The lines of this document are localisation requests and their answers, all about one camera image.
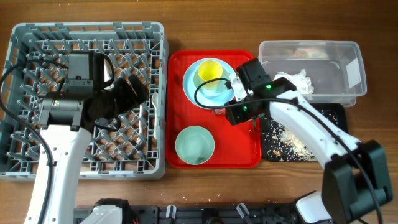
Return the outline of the red snack wrapper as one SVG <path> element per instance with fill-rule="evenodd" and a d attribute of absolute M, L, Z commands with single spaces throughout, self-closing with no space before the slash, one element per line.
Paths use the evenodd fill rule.
<path fill-rule="evenodd" d="M 226 109 L 225 108 L 220 108 L 220 109 L 213 110 L 213 114 L 215 114 L 215 115 L 220 115 L 220 114 L 225 114 L 225 113 L 226 113 Z"/>

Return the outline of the white plastic spoon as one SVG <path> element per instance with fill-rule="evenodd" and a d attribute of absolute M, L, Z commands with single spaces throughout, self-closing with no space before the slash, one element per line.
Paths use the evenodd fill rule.
<path fill-rule="evenodd" d="M 158 102 L 159 102 L 159 94 L 154 92 L 151 98 L 152 105 L 154 107 L 154 138 L 158 139 L 158 127 L 159 127 L 159 119 L 158 119 Z"/>

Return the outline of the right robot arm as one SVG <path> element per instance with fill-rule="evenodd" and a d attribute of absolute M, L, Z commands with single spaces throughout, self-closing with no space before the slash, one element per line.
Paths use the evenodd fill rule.
<path fill-rule="evenodd" d="M 327 120 L 296 90 L 280 78 L 248 90 L 239 78 L 226 82 L 236 98 L 226 104 L 232 124 L 266 114 L 291 131 L 323 167 L 322 190 L 297 200 L 306 223 L 333 220 L 350 223 L 376 211 L 393 199 L 386 154 L 375 140 L 362 142 Z"/>

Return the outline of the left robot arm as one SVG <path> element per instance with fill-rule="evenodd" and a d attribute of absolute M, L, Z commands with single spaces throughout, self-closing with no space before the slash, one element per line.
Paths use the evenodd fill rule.
<path fill-rule="evenodd" d="M 71 223 L 81 164 L 99 119 L 116 119 L 149 100 L 135 75 L 116 81 L 67 78 L 47 93 L 39 124 L 39 166 L 26 223 Z"/>

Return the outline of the white plastic fork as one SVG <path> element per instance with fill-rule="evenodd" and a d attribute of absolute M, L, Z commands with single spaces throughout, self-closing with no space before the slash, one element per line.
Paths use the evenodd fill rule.
<path fill-rule="evenodd" d="M 144 108 L 143 105 L 140 105 L 139 107 L 139 134 L 136 140 L 137 144 L 141 144 L 143 142 L 143 135 L 144 135 L 144 119 L 143 116 L 144 115 Z"/>

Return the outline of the green bowl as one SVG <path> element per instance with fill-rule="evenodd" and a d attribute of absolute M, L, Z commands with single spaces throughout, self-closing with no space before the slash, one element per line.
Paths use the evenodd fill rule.
<path fill-rule="evenodd" d="M 215 151 L 213 135 L 201 126 L 183 129 L 175 140 L 175 152 L 185 163 L 193 166 L 204 164 Z"/>

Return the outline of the white tissue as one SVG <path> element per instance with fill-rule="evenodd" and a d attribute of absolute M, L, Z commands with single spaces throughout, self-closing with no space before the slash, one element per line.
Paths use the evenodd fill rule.
<path fill-rule="evenodd" d="M 307 76 L 306 70 L 301 69 L 298 74 L 290 75 L 285 72 L 277 72 L 274 79 L 286 78 L 288 81 L 293 83 L 301 94 L 308 95 L 314 92 L 314 86 L 310 77 Z"/>

